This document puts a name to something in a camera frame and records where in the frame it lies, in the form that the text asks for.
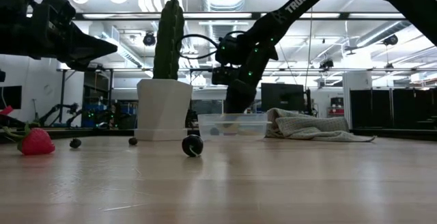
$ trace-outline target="computer monitor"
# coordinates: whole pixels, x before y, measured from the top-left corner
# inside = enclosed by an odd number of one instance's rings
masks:
[[[272,108],[287,111],[305,111],[303,85],[262,83],[261,84],[262,111]]]

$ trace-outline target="red strawberry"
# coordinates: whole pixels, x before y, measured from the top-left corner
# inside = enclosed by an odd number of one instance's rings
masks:
[[[18,150],[24,155],[50,154],[55,151],[50,135],[41,128],[32,128],[21,142]]]

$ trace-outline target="red object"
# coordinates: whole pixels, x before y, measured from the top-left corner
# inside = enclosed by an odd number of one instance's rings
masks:
[[[2,111],[0,111],[0,115],[9,115],[13,111],[14,109],[12,108],[12,106],[8,106],[4,108]]]
[[[54,152],[55,145],[45,130],[32,128],[30,133],[18,144],[18,149],[26,156],[41,155]]]

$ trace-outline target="black ball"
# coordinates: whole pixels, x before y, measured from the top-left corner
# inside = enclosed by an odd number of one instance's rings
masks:
[[[220,135],[220,130],[218,128],[211,128],[210,134],[211,135]]]
[[[80,139],[73,139],[70,142],[70,147],[74,148],[74,149],[79,148],[79,146],[81,146],[81,145],[82,145],[82,141]]]
[[[136,145],[138,143],[137,138],[132,137],[129,139],[129,145]]]
[[[203,151],[203,141],[197,135],[189,135],[182,141],[182,150],[190,157],[200,156]]]

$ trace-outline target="wood table surface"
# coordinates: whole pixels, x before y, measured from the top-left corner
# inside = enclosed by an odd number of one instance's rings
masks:
[[[82,141],[0,145],[0,224],[437,223],[437,143]]]

